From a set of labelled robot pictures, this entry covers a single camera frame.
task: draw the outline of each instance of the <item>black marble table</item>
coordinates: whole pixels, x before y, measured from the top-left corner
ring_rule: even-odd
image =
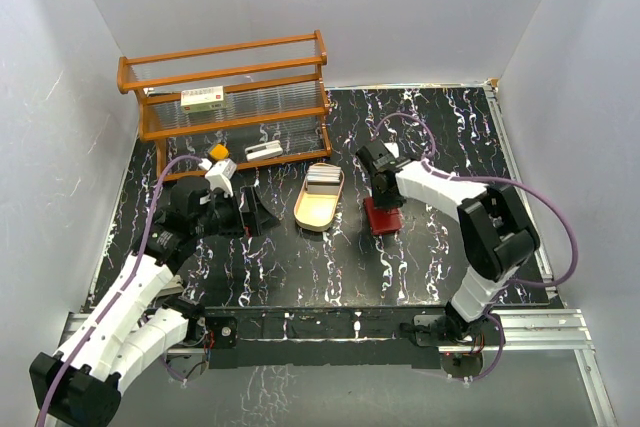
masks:
[[[201,242],[180,271],[187,296],[207,307],[393,307],[442,305],[455,292],[467,266],[457,223],[430,206],[409,201],[402,208],[400,232],[372,235],[362,207],[369,182],[355,152],[371,138],[383,116],[400,111],[420,117],[432,129],[437,167],[463,175],[509,176],[484,90],[334,90],[330,100],[333,155],[328,161],[345,173],[332,227],[316,234],[295,224],[293,207],[310,162],[239,172],[234,187],[254,185],[281,224],[262,237],[231,241],[214,237]],[[381,138],[397,141],[401,152],[415,155],[427,140],[419,126],[398,118],[383,129]],[[195,152],[188,138],[185,142],[171,143],[171,155],[183,153],[177,151],[185,146]],[[105,294],[133,237],[142,231],[155,172],[155,147],[138,143],[85,310]],[[161,203],[166,202],[169,188]],[[535,261],[521,268],[518,277],[540,280]],[[546,304],[548,298],[543,289],[516,285],[501,301],[531,305]]]

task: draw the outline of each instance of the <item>wooden rack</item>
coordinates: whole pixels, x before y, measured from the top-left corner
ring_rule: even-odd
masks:
[[[312,51],[306,52],[304,49],[309,47]],[[247,59],[256,63],[237,65]],[[313,34],[294,37],[135,59],[121,57],[117,82],[121,93],[133,91],[136,95],[140,111],[138,135],[141,140],[155,142],[158,175],[170,157],[179,153],[170,152],[169,143],[175,147],[179,143],[176,139],[181,137],[216,131],[225,131],[229,144],[236,147],[235,152],[229,150],[238,163],[238,170],[242,170],[331,155],[326,127],[329,101],[322,80],[322,66],[326,63],[322,35],[316,30]],[[293,74],[278,77],[287,71]],[[254,81],[251,74],[259,74],[264,80]],[[183,113],[180,92],[199,88],[203,81],[212,79],[222,79],[207,86],[224,85],[226,106],[215,111]],[[256,132],[259,129],[262,138],[256,136],[250,126],[254,126]],[[269,131],[269,127],[278,132],[288,129],[287,145],[298,147],[285,149],[280,157],[244,161],[243,146],[265,141],[264,132]],[[234,138],[231,129],[237,129],[239,133],[235,137],[241,138]],[[300,135],[305,137],[304,142],[296,140]],[[184,175],[204,175],[204,172],[172,173],[166,180]]]

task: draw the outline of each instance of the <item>red block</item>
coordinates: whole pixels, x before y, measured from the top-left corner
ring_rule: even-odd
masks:
[[[373,198],[367,197],[364,199],[364,210],[373,235],[393,234],[402,228],[402,218],[398,209],[376,209],[373,206]]]

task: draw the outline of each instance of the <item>yellow block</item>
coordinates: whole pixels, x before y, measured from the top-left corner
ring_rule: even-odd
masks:
[[[229,157],[229,151],[227,150],[227,148],[222,145],[222,144],[218,144],[216,145],[213,149],[211,149],[209,151],[209,156],[213,159],[213,160],[224,160],[227,157]]]

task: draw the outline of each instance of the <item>beige tray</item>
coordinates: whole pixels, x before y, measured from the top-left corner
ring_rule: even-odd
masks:
[[[304,179],[304,185],[298,195],[296,206],[293,209],[293,215],[296,223],[303,229],[312,230],[314,232],[324,232],[333,222],[336,215],[336,207],[342,194],[342,186],[344,185],[344,172],[340,173],[342,181],[340,182],[340,190],[337,195],[318,195],[307,193],[307,178]]]

